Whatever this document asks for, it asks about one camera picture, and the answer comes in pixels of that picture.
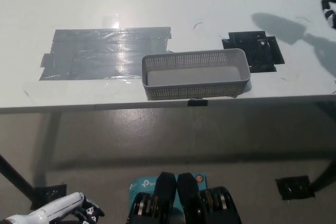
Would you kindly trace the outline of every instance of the table surface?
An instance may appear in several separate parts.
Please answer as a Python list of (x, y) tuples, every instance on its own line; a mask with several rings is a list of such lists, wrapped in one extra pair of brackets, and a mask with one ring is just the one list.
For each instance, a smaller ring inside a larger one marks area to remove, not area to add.
[(56, 29), (171, 27), (173, 52), (222, 49), (228, 32), (265, 30), (276, 36), (284, 65), (253, 73), (250, 98), (331, 99), (336, 90), (336, 30), (319, 0), (1, 0), (0, 112), (186, 106), (148, 101), (141, 79), (38, 81)]

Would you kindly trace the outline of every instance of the gray plastic basket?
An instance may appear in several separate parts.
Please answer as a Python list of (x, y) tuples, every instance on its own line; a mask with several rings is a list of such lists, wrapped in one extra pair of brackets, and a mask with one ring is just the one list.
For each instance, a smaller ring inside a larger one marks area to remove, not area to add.
[(149, 100), (237, 96), (250, 79), (241, 49), (147, 55), (142, 83)]

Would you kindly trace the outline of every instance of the concrete floor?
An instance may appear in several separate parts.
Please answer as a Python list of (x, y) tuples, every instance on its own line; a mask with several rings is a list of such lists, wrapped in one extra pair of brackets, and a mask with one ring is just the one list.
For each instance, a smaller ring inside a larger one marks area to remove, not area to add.
[[(129, 183), (161, 171), (205, 172), (209, 187), (230, 190), (244, 224), (336, 219), (336, 184), (289, 202), (275, 184), (314, 180), (336, 153), (335, 122), (314, 104), (64, 113), (59, 127), (57, 116), (0, 115), (1, 154), (35, 186), (84, 192), (106, 212), (101, 224), (125, 223)], [(2, 176), (0, 199), (0, 218), (29, 212)]]

